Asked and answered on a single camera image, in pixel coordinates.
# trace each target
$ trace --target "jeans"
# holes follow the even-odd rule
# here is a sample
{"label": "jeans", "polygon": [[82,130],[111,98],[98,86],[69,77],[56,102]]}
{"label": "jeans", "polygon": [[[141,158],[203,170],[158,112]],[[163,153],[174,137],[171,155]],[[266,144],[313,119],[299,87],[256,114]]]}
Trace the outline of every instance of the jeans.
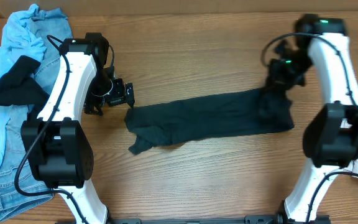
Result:
{"label": "jeans", "polygon": [[[61,40],[72,38],[66,15],[60,9],[40,11],[35,4],[28,11],[13,13],[2,31],[0,47],[0,77],[21,56],[41,62],[35,71],[35,81],[50,94],[60,69],[58,51],[49,43],[50,34]],[[53,195],[26,197],[16,192],[14,176],[25,150],[20,128],[27,119],[29,106],[0,106],[0,222],[50,200]],[[47,190],[36,181],[28,162],[21,172],[20,187],[26,192]]]}

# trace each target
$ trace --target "denim fabric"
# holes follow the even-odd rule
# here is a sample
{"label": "denim fabric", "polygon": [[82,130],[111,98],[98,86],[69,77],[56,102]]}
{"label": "denim fabric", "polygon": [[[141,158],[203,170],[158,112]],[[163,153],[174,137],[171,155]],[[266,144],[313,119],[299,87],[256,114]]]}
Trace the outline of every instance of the denim fabric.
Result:
{"label": "denim fabric", "polygon": [[[27,31],[22,32],[20,37],[12,34],[12,32],[17,32],[16,29],[20,29],[18,24],[21,24],[21,27]],[[72,37],[67,17],[60,9],[40,11],[39,7],[33,4],[28,11],[13,13],[2,32],[0,77],[21,55],[26,55],[41,62],[34,78],[47,93],[50,93],[60,68],[60,56],[47,40],[47,34],[62,40]],[[33,42],[41,43],[37,46],[40,46],[38,51],[42,51],[43,58],[38,54],[30,54],[35,51],[34,44],[30,44]],[[2,164],[0,163],[0,221],[14,217],[53,197],[53,195],[25,197],[17,193],[14,188],[13,181],[17,166],[25,154],[20,128],[23,121],[27,119],[29,111],[28,106],[0,106],[0,160],[2,161]],[[20,186],[27,192],[47,190],[43,182],[36,181],[32,177],[28,162],[21,172]]]}

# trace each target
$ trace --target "dark fabric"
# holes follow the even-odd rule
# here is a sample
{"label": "dark fabric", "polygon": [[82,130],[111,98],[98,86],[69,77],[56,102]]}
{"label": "dark fabric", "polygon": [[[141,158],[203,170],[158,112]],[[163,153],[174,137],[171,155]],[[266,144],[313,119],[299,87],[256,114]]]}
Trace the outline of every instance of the dark fabric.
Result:
{"label": "dark fabric", "polygon": [[0,106],[34,105],[33,116],[42,110],[49,95],[31,77],[40,62],[20,56],[12,68],[0,78]]}
{"label": "dark fabric", "polygon": [[284,91],[254,89],[129,109],[126,126],[137,135],[129,150],[139,154],[191,140],[288,131],[294,127],[290,106]]}

